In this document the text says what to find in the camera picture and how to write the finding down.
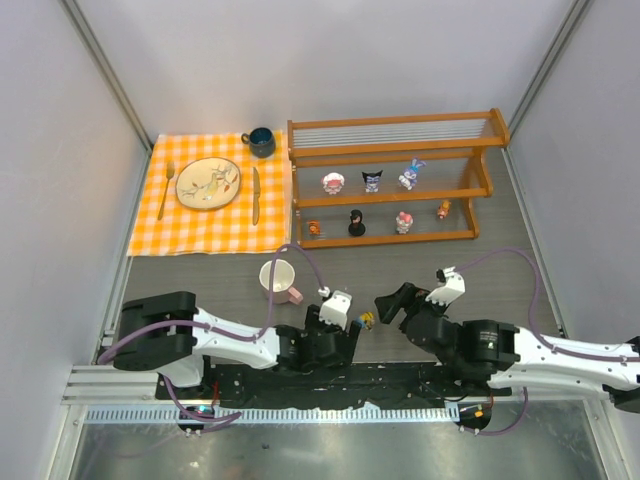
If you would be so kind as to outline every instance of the white wall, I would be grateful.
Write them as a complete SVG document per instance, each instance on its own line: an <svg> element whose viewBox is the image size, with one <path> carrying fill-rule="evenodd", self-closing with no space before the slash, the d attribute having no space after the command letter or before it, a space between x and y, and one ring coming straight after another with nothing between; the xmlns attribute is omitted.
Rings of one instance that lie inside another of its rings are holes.
<svg viewBox="0 0 640 480"><path fill-rule="evenodd" d="M638 2L594 2L512 142L570 336L640 335ZM617 431L640 475L640 416Z"/></svg>
<svg viewBox="0 0 640 480"><path fill-rule="evenodd" d="M152 137L500 107L571 0L81 0Z"/></svg>
<svg viewBox="0 0 640 480"><path fill-rule="evenodd" d="M0 40L0 477L31 479L95 348L144 156L57 2L3 2Z"/></svg>

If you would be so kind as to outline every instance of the white mug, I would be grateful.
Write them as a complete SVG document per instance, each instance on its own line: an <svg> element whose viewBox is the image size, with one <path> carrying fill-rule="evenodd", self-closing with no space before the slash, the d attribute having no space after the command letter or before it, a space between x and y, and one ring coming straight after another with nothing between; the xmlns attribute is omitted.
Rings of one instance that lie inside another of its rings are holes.
<svg viewBox="0 0 640 480"><path fill-rule="evenodd" d="M271 261L265 263L260 269L260 285L262 291L269 297L269 274L271 273ZM300 305L302 294L293 288L296 271L289 262L278 259L276 272L273 276L273 303L295 303Z"/></svg>

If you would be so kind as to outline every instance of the black figurine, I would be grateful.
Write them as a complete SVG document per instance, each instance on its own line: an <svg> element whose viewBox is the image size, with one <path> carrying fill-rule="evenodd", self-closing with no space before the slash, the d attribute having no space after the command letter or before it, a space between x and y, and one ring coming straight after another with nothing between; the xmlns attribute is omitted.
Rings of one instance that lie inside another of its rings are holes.
<svg viewBox="0 0 640 480"><path fill-rule="evenodd" d="M382 177L382 170L375 173L362 172L362 178L364 179L364 191L367 193L377 192L378 185L380 185L380 177Z"/></svg>
<svg viewBox="0 0 640 480"><path fill-rule="evenodd" d="M349 225L349 233L354 237L364 235L367 229L362 223L362 212L360 210L351 210L351 224Z"/></svg>

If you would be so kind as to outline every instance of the wooden rack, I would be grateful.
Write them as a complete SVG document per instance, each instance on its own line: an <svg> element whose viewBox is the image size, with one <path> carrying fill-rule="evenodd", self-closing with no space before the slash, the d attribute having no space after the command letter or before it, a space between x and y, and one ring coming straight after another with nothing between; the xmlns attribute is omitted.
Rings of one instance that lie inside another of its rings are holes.
<svg viewBox="0 0 640 480"><path fill-rule="evenodd" d="M472 200L489 197L493 193L484 161L485 151L488 147L509 144L509 131L500 111L495 108L488 112L409 117L299 123L290 120L288 133L296 233L298 243L304 248L477 238L480 230ZM361 185L345 186L338 195L327 194L320 185L320 179L317 187L305 188L302 192L298 182L299 169L397 162L408 164L413 158L427 162L466 159L466 164L459 178L450 179L445 187L442 182L438 184L419 179L411 191L399 186L397 178L383 180L377 193L365 193L364 185ZM305 208L444 199L461 203L466 229L311 240L303 237L301 210Z"/></svg>

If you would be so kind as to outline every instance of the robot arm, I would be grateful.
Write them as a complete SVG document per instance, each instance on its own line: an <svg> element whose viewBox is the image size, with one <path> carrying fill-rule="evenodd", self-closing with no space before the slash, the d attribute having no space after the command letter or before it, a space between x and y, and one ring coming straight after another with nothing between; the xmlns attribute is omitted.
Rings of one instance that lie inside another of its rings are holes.
<svg viewBox="0 0 640 480"><path fill-rule="evenodd" d="M260 328L196 308L195 295L189 292L128 302L123 306L119 338L167 318L193 320L210 328L172 327L149 332L122 348L114 366L119 370L156 371L174 386L187 388L202 381L205 357L289 374L349 364L360 333L360 326L347 320L351 296L339 291L321 293L326 298L321 306L309 306L304 329L277 325L259 338Z"/></svg>
<svg viewBox="0 0 640 480"><path fill-rule="evenodd" d="M411 343L436 355L451 384L608 395L617 408L640 413L639 337L601 345L542 336L547 340L545 346L530 330L511 324L493 320L453 323L445 312L464 293L464 280L453 268L438 271L437 277L440 285L432 292L405 283L392 295L376 298L375 303L382 323L390 323L404 310L399 328ZM596 356L611 361L596 360Z"/></svg>

